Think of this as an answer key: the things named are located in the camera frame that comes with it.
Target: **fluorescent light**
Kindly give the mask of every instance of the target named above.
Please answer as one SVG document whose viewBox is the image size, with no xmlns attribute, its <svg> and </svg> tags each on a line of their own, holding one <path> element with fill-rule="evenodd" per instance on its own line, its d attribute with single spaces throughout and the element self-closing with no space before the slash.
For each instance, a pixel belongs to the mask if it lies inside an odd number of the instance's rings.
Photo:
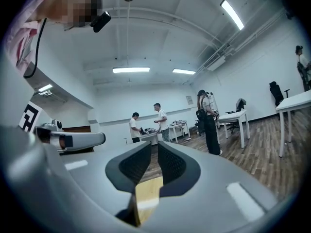
<svg viewBox="0 0 311 233">
<path fill-rule="evenodd" d="M 222 6 L 227 11 L 227 13 L 231 16 L 236 25 L 239 27 L 239 29 L 242 30 L 242 28 L 244 28 L 244 25 L 237 13 L 235 13 L 234 9 L 232 9 L 231 5 L 226 0 L 223 0 L 220 6 Z"/>
<path fill-rule="evenodd" d="M 53 87 L 52 85 L 48 84 L 48 85 L 46 85 L 45 87 L 39 89 L 39 92 L 46 91 L 46 90 L 48 90 L 48 89 L 50 89 L 50 88 L 52 88 L 52 87 Z"/>
<path fill-rule="evenodd" d="M 114 73 L 122 73 L 122 72 L 149 72 L 150 67 L 117 67 L 112 68 Z"/>
<path fill-rule="evenodd" d="M 195 74 L 194 71 L 187 71 L 187 70 L 180 70 L 180 69 L 174 69 L 173 72 L 175 73 L 184 73 L 184 74 L 190 74 L 190 75 L 193 75 Z"/>
</svg>

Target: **backpack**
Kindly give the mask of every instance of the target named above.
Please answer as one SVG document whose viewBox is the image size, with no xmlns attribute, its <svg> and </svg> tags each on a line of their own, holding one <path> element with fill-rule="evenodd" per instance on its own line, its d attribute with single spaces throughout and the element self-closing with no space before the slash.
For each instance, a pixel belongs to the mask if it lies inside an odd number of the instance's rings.
<svg viewBox="0 0 311 233">
<path fill-rule="evenodd" d="M 199 121 L 205 121 L 207 118 L 207 111 L 203 109 L 203 99 L 201 101 L 201 109 L 196 111 L 196 116 L 198 117 Z"/>
</svg>

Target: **woman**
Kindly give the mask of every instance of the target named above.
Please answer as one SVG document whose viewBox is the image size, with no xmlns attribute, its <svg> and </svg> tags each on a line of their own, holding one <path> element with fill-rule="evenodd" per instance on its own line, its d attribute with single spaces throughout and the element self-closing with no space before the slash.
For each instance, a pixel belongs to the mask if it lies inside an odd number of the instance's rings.
<svg viewBox="0 0 311 233">
<path fill-rule="evenodd" d="M 302 54 L 303 46 L 296 46 L 297 68 L 302 78 L 305 91 L 311 87 L 311 62 L 307 60 L 306 56 Z"/>
<path fill-rule="evenodd" d="M 216 113 L 213 112 L 212 109 L 210 108 L 210 104 L 205 90 L 200 90 L 198 93 L 198 110 L 201 109 L 203 109 L 207 114 L 206 119 L 204 121 L 204 130 L 208 151 L 211 154 L 221 155 L 223 152 L 219 148 L 216 125 L 214 121 Z"/>
<path fill-rule="evenodd" d="M 71 29 L 90 24 L 101 10 L 102 0 L 27 0 L 5 36 L 4 49 L 20 75 L 24 75 L 35 53 L 31 41 L 40 31 L 42 19 Z"/>
</svg>

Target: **white t-shirt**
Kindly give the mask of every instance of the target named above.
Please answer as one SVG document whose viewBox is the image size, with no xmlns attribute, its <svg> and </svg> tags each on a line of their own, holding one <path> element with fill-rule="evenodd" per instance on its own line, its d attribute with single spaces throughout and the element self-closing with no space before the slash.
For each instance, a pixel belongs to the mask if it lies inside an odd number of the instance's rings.
<svg viewBox="0 0 311 233">
<path fill-rule="evenodd" d="M 298 56 L 298 61 L 304 66 L 304 68 L 306 68 L 308 66 L 309 61 L 307 60 L 307 58 L 303 54 Z"/>
<path fill-rule="evenodd" d="M 140 137 L 139 131 L 133 130 L 132 127 L 136 127 L 136 120 L 135 120 L 134 118 L 132 118 L 132 119 L 130 120 L 130 132 L 131 132 L 131 137 L 132 137 L 132 138 Z"/>
<path fill-rule="evenodd" d="M 208 98 L 203 98 L 203 103 L 202 103 L 202 99 L 200 99 L 200 106 L 203 105 L 203 110 L 206 110 L 206 106 L 210 105 Z"/>
<path fill-rule="evenodd" d="M 159 117 L 158 120 L 162 120 L 163 117 L 166 117 L 166 113 L 164 110 L 159 110 Z M 167 123 L 167 120 L 163 122 L 159 122 L 161 130 L 166 130 L 169 127 L 169 124 Z"/>
</svg>

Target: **person's hair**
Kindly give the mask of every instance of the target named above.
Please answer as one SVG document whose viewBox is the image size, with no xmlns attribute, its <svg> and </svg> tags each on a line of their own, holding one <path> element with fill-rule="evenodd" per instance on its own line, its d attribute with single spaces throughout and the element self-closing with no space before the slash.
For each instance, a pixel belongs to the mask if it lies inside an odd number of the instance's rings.
<svg viewBox="0 0 311 233">
<path fill-rule="evenodd" d="M 200 105 L 200 97 L 201 97 L 202 95 L 205 95 L 205 94 L 206 94 L 205 90 L 199 90 L 199 92 L 198 92 L 198 102 L 197 102 L 198 110 L 200 110 L 200 108 L 201 108 L 201 105 Z"/>
<path fill-rule="evenodd" d="M 296 55 L 297 55 L 298 52 L 299 52 L 300 50 L 302 50 L 302 49 L 303 49 L 303 46 L 296 46 L 296 51 L 295 51 Z"/>
<path fill-rule="evenodd" d="M 91 4 L 86 6 L 86 14 L 84 15 L 83 21 L 79 22 L 79 25 L 75 27 L 84 27 L 85 25 L 91 23 L 96 16 L 98 16 L 103 9 L 103 0 L 91 0 Z"/>
</svg>

